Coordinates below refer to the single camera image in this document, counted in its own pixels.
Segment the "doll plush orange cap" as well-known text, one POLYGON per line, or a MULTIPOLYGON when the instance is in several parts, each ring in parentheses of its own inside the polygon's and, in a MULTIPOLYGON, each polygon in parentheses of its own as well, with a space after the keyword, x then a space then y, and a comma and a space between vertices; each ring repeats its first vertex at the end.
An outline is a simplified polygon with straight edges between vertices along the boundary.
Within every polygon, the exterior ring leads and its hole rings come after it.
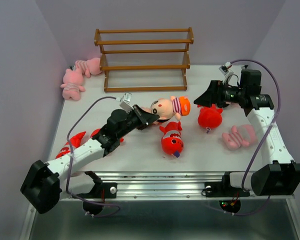
POLYGON ((187 116, 191 111, 190 100, 185 96, 171 96, 168 98, 159 98, 150 106, 150 112, 159 115, 160 121, 167 121, 175 117, 178 121, 183 116, 187 116))

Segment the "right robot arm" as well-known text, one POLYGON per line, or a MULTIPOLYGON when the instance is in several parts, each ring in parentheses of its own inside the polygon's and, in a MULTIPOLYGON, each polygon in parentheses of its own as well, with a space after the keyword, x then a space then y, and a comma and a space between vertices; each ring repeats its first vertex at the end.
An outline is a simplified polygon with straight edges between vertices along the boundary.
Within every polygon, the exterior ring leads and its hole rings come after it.
POLYGON ((261 93, 262 73, 243 69, 236 86, 228 80, 212 80, 207 90, 194 100, 203 107, 238 104, 254 131, 258 145, 245 171, 226 172, 221 192, 232 195, 238 189, 257 196, 292 195, 300 183, 300 163, 296 163, 281 137, 275 107, 268 94, 261 93))

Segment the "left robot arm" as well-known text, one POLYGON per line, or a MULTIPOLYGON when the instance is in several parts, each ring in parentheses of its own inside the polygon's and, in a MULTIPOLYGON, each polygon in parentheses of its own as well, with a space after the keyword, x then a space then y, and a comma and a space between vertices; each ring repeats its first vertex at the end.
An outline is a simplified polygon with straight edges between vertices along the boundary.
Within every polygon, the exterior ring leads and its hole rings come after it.
POLYGON ((47 213, 59 202, 61 183, 71 172, 107 156, 120 145, 122 137, 134 129, 142 130, 158 119, 159 115, 146 112, 138 105, 129 112, 115 109, 100 131, 84 145, 57 159, 34 162, 21 185, 21 193, 38 213, 47 213))

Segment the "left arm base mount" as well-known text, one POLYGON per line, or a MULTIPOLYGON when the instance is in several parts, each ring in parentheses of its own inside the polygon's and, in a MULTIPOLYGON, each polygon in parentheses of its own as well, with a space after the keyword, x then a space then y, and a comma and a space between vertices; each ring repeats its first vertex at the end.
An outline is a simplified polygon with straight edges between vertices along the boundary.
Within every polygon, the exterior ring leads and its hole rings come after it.
POLYGON ((74 194, 72 197, 83 202, 82 209, 86 216, 92 218, 104 218, 117 214, 121 208, 113 203, 106 203, 106 199, 115 199, 117 197, 118 184, 116 182, 104 182, 93 171, 86 171, 86 177, 93 181, 93 186, 87 193, 74 194), (116 208, 107 214, 102 214, 102 211, 109 208, 116 208))

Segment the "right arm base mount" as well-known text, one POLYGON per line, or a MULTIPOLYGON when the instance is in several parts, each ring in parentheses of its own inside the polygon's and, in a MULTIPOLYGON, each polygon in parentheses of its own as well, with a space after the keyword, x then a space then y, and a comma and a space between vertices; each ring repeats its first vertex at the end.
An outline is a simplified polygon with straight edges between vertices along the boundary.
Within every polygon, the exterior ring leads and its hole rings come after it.
POLYGON ((221 181, 205 182, 201 195, 207 198, 220 198, 221 210, 237 214, 241 209, 240 197, 249 197, 250 193, 241 188, 224 185, 221 181))

